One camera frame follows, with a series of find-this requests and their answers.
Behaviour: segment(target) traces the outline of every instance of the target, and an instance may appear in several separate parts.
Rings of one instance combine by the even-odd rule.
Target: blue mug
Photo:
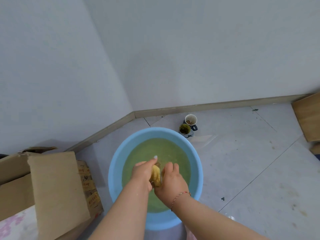
[[[198,130],[198,127],[196,126],[196,123],[197,123],[197,117],[193,114],[188,114],[184,121],[183,121],[184,124],[187,124],[190,126],[190,128],[193,130],[193,131],[197,131]]]

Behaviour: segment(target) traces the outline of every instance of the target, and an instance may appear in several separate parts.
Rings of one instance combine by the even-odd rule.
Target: tile grout line
[[[256,112],[257,115],[260,116],[260,118],[262,118],[272,129],[274,129],[260,114],[258,114],[257,111],[255,111],[255,112]]]
[[[298,139],[296,139],[287,149],[284,150],[283,153],[285,153],[296,141],[298,141]],[[281,157],[281,155],[283,154],[281,153],[276,159],[273,160],[272,163],[269,164],[269,166],[267,166],[261,173],[258,174],[257,177],[259,177],[260,174],[262,174],[268,167],[270,167],[271,164],[273,164],[279,157]],[[238,196],[238,194],[240,194],[245,188],[247,188],[257,177],[255,177],[246,187],[244,187],[239,193],[236,194],[235,197],[233,197],[224,207],[222,207],[218,212],[222,211],[223,208],[225,208],[234,198],[236,198]]]
[[[151,127],[151,126],[149,125],[148,121],[146,120],[146,118],[145,118],[145,117],[143,117],[143,118],[144,118],[144,120],[146,121],[146,123],[148,124],[148,126]]]

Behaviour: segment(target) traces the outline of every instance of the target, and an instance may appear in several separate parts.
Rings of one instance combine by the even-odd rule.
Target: yellow object
[[[150,183],[154,183],[155,187],[161,186],[160,168],[156,165],[152,166]]]

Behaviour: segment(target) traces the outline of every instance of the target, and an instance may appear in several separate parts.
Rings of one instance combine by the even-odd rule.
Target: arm
[[[178,164],[166,164],[162,186],[155,194],[168,207],[172,207],[175,197],[189,191],[186,181],[179,173]],[[174,202],[172,211],[190,229],[198,240],[263,240],[267,239],[246,226],[210,209],[196,201],[188,193],[183,193]]]
[[[141,240],[146,226],[151,167],[157,159],[135,165],[132,176],[89,240]]]

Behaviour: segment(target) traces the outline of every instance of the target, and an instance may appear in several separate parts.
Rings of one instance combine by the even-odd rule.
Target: cardboard box
[[[73,240],[103,211],[74,152],[23,151],[0,159],[0,221],[35,205],[39,240]]]

